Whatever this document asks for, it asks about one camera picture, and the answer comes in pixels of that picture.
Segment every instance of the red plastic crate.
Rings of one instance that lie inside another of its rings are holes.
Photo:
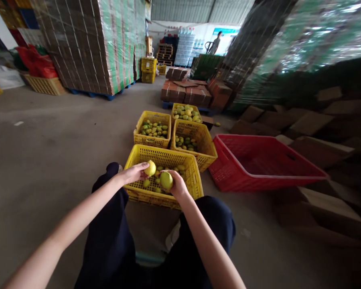
[[[225,192],[249,192],[304,186],[329,176],[272,136],[218,134],[218,159],[209,170]]]

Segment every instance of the shoe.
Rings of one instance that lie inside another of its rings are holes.
[[[171,233],[166,238],[166,248],[168,251],[174,246],[175,242],[179,238],[179,229],[181,228],[181,220],[175,225],[175,227],[171,230]]]

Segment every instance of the dark pants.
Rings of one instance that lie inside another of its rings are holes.
[[[118,169],[117,163],[110,163],[92,192],[117,174]],[[75,289],[211,288],[184,214],[180,215],[179,239],[159,267],[148,272],[135,262],[134,240],[124,211],[127,202],[128,194],[121,188],[90,223]],[[228,253],[235,236],[230,209],[210,196],[195,202]]]

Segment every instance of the hand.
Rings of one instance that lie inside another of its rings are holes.
[[[149,176],[146,175],[146,173],[144,172],[144,170],[147,169],[148,166],[148,163],[133,165],[132,167],[120,172],[117,175],[123,176],[125,185],[136,181],[142,181],[149,178]]]
[[[172,176],[172,180],[174,182],[172,188],[170,189],[170,193],[174,196],[174,198],[179,201],[179,198],[183,196],[190,195],[189,190],[186,187],[186,183],[183,178],[176,171],[172,170],[163,170],[162,172],[168,172]]]

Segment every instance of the ceiling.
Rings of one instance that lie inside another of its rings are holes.
[[[254,0],[152,0],[151,20],[242,24]]]

